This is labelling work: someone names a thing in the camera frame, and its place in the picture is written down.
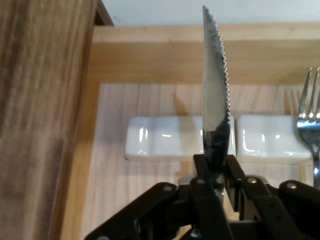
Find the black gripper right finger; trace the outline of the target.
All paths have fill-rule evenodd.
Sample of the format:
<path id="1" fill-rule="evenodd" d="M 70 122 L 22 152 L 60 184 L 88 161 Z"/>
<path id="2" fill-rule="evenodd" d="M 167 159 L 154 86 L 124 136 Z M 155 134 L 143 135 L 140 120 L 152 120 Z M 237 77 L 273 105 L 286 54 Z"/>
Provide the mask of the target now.
<path id="1" fill-rule="evenodd" d="M 297 180 L 279 187 L 245 175 L 238 160 L 228 155 L 226 191 L 238 221 L 229 226 L 236 240 L 318 240 L 320 191 Z"/>

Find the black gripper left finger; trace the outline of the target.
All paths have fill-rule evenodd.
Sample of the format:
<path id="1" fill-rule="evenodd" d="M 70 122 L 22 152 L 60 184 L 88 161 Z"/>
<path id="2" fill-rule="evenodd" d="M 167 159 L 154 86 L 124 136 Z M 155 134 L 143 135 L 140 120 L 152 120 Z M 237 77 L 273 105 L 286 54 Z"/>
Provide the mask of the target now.
<path id="1" fill-rule="evenodd" d="M 189 183 L 157 183 L 85 238 L 172 240 L 181 227 L 190 225 L 184 239 L 233 239 L 223 206 L 210 183 L 205 157 L 196 154 L 193 160 L 197 176 Z"/>

